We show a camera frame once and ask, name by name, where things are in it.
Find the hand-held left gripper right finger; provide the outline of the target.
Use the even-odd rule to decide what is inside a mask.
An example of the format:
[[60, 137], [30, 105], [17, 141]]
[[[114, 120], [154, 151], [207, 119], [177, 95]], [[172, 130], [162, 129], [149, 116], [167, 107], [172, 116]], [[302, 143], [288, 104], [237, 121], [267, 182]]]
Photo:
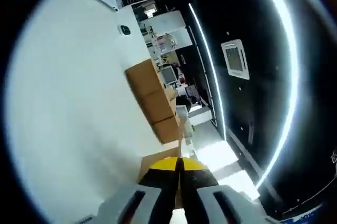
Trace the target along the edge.
[[195, 159], [180, 158], [180, 191], [188, 223], [274, 223], [248, 195], [219, 185]]

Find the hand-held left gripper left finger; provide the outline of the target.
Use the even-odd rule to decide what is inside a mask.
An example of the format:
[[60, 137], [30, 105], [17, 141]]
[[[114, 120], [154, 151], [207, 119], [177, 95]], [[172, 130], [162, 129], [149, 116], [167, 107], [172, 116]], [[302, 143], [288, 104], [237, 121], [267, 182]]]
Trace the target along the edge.
[[99, 207], [97, 223], [169, 223], [180, 176], [179, 157], [157, 161], [137, 184], [122, 185]]

